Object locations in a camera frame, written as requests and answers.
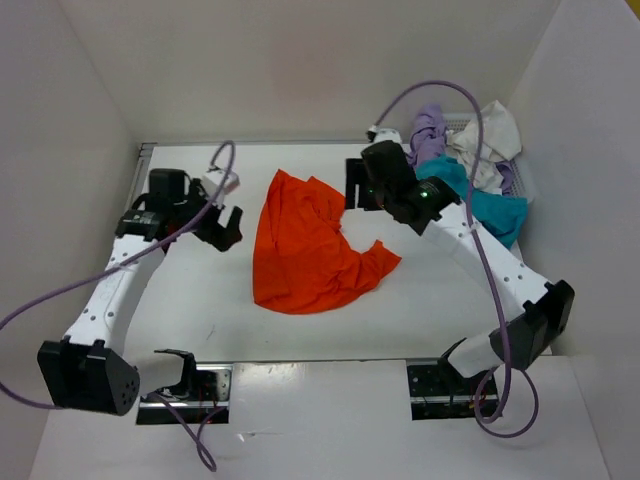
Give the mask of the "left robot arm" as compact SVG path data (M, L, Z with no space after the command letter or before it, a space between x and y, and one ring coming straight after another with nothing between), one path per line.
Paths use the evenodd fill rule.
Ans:
M154 169L148 189L120 217L105 275L77 320L57 342L44 342L37 361L58 408L123 416L140 393L139 370L123 357L134 313L170 244L183 233L220 252L238 243L242 210L226 224L224 199L240 184L212 167L192 179L178 169Z

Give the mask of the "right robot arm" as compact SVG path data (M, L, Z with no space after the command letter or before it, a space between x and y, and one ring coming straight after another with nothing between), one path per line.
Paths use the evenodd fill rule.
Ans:
M566 329L574 289L551 283L514 256L475 218L441 178L418 179L401 145L373 143L346 168L346 206L384 210L417 235L440 246L479 285L499 300L506 323L454 344L445 364L471 378L504 363L526 370Z

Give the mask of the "teal t shirt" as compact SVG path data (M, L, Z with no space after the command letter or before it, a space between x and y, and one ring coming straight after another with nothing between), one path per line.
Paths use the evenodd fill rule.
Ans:
M466 200L469 181L464 167L451 157L440 156L418 166L419 180L436 176L445 181L462 200ZM472 214L507 249L517 241L528 215L525 198L491 194L474 189Z

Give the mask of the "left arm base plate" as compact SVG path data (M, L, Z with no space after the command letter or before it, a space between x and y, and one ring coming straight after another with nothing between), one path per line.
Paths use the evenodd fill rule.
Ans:
M187 425L228 424L230 415L232 369L195 368L188 377L171 386L161 387L156 394L171 404L178 416L148 395L142 396L136 416L137 425L176 425L182 419Z

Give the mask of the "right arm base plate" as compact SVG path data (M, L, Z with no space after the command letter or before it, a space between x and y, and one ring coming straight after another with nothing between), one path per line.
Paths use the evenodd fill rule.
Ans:
M436 359L408 363L406 372L413 421L475 416L475 394L486 372L460 377Z

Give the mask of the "orange t shirt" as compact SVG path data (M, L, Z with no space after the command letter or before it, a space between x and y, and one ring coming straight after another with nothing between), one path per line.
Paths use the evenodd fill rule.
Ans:
M288 314L342 308L374 290L401 262L377 240L364 252L342 233L345 197L310 177L274 175L256 231L254 303Z

